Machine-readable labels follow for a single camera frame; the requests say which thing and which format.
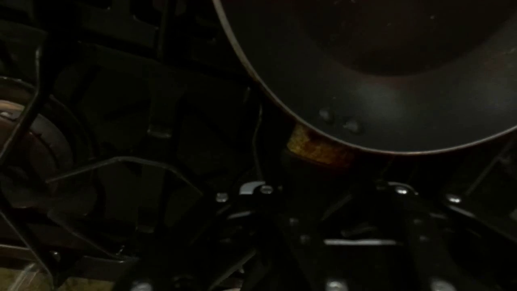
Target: stove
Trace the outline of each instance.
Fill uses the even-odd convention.
[[[329,142],[247,77],[209,0],[0,0],[0,140],[1,261],[53,286],[415,289],[439,258],[453,276],[431,286],[515,287],[512,135],[432,156]]]

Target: dark nonstick pan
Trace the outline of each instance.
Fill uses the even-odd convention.
[[[513,0],[213,0],[237,56],[300,122],[434,153],[517,124]]]

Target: frying pan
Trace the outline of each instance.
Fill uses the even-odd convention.
[[[513,0],[213,0],[248,74],[345,145],[437,153],[517,124]]]

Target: metal bar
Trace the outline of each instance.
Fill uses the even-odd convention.
[[[164,59],[167,51],[167,42],[171,40],[169,32],[171,32],[171,17],[174,14],[176,1],[174,0],[164,0],[163,1],[163,11],[161,11],[161,19],[159,19],[159,27],[158,27],[158,35],[156,35],[156,58]]]
[[[90,245],[93,250],[96,250],[101,255],[106,255],[109,258],[122,258],[116,250],[109,250],[114,247],[108,247],[106,242],[98,242],[98,237],[92,239],[92,234],[87,234],[87,231],[77,224],[72,224],[67,218],[64,218],[59,213],[48,211],[48,219],[54,221],[58,226],[61,226],[64,231],[82,240],[83,244]]]
[[[465,190],[465,197],[468,197],[468,195],[484,181],[484,177],[489,174],[489,171],[500,161],[500,156],[502,156],[504,153],[507,153],[512,147],[513,147],[513,143],[508,142],[507,145],[504,145],[504,147],[497,151],[495,158],[492,158],[492,160],[489,161],[489,164],[474,177],[474,181],[473,181],[473,182],[470,184],[470,187]]]
[[[213,291],[218,286],[221,286],[224,279],[227,279],[230,274],[240,269],[247,261],[256,257],[256,253],[258,253],[256,248],[247,248],[240,253],[229,253],[229,255],[224,255],[222,260],[216,260],[218,265],[213,268],[216,269],[216,273],[211,274],[211,278],[208,279],[209,284],[206,289]]]
[[[25,109],[20,113],[19,121],[14,124],[12,132],[8,135],[8,139],[4,140],[0,150],[0,166],[4,164],[12,148],[27,134],[27,130],[30,129],[30,124],[33,122],[33,119],[37,117],[37,114],[40,113],[40,109],[43,108],[45,101],[50,96],[54,75],[45,75],[53,72],[53,69],[50,71],[46,69],[46,63],[50,61],[46,59],[46,53],[48,53],[46,50],[48,50],[46,42],[43,42],[35,51],[35,71],[37,71],[35,93],[33,93],[33,98],[25,106]]]
[[[258,103],[256,121],[255,121],[253,135],[251,135],[253,164],[255,164],[255,174],[258,179],[264,179],[261,158],[260,158],[260,148],[258,148],[261,119],[263,119],[263,106],[261,106],[261,103]]]
[[[150,109],[146,122],[146,135],[142,140],[142,155],[155,160],[167,160],[171,156],[171,137],[174,127],[174,114],[177,101],[185,92],[184,84],[159,85],[148,84]],[[142,166],[138,208],[135,229],[151,234],[159,227],[164,210],[164,189],[167,172],[155,166]]]
[[[35,261],[45,269],[53,286],[58,286],[62,282],[62,278],[54,271],[56,261],[53,257],[38,244],[37,237],[20,223],[17,223],[12,216],[12,210],[9,206],[9,202],[4,198],[4,195],[0,192],[0,216],[4,219],[4,223],[16,232],[16,236],[20,239],[24,245],[30,250]]]
[[[429,210],[418,192],[400,182],[392,185],[392,203],[395,206],[403,244],[411,258],[416,286],[415,289],[434,289],[434,281],[447,282],[453,289],[486,291],[483,284],[465,274],[447,252],[439,227],[429,216]]]
[[[474,203],[465,203],[462,206],[449,205],[449,208],[458,214],[463,214],[470,219],[478,221],[479,224],[484,224],[487,229],[517,244],[515,223],[508,221],[507,216],[492,214],[483,205],[474,205]]]
[[[12,258],[27,261],[32,260],[30,250],[25,245],[0,244],[0,258]],[[92,279],[117,279],[137,258],[116,260],[92,255],[82,255],[69,268],[71,276]]]
[[[109,156],[109,158],[104,158],[104,160],[92,161],[92,163],[87,163],[83,166],[64,171],[64,172],[61,172],[58,176],[48,177],[45,182],[46,184],[56,182],[56,181],[67,179],[67,177],[72,177],[72,176],[79,176],[79,174],[83,174],[83,172],[88,172],[88,171],[95,171],[98,168],[104,168],[104,166],[109,166],[109,164],[114,164],[114,163],[137,163],[137,164],[146,164],[146,166],[161,168],[161,169],[166,169],[166,171],[172,172],[176,177],[179,177],[188,187],[192,187],[195,192],[198,192],[198,193],[201,193],[205,197],[209,197],[211,192],[213,192],[201,181],[195,181],[193,172],[185,169],[179,161],[174,161],[174,164],[172,164],[172,163],[166,163],[166,161],[156,161],[156,160],[148,160],[148,158],[142,158],[142,156],[130,156],[130,155],[119,155],[119,156]]]
[[[321,289],[324,279],[314,261],[321,247],[324,247],[323,237],[305,219],[298,219],[295,227],[277,216],[272,221],[281,239],[281,252],[285,252],[289,260],[297,265],[302,274],[298,279],[303,279],[305,289]]]
[[[394,239],[324,239],[324,245],[398,245]]]

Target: metal wire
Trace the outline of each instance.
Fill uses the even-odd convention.
[[[146,164],[146,166],[161,168],[161,169],[169,171],[176,177],[179,177],[182,182],[185,182],[195,192],[198,192],[201,195],[206,195],[206,197],[209,197],[213,193],[213,190],[206,184],[203,184],[201,181],[197,181],[193,177],[193,174],[188,172],[188,169],[185,166],[182,166],[179,161],[166,163],[166,161],[148,160],[148,158],[142,158],[142,156],[132,156],[132,155],[117,155],[117,156],[109,156],[109,158],[104,158],[104,160],[92,161],[92,163],[82,164],[79,168],[64,171],[64,172],[61,172],[58,176],[48,177],[45,182],[46,184],[56,182],[56,181],[67,179],[67,177],[72,177],[72,176],[79,176],[79,174],[83,174],[83,172],[90,172],[90,171],[95,171],[98,168],[104,168],[104,166],[109,166],[109,164],[114,164],[114,163],[137,163],[137,164]]]

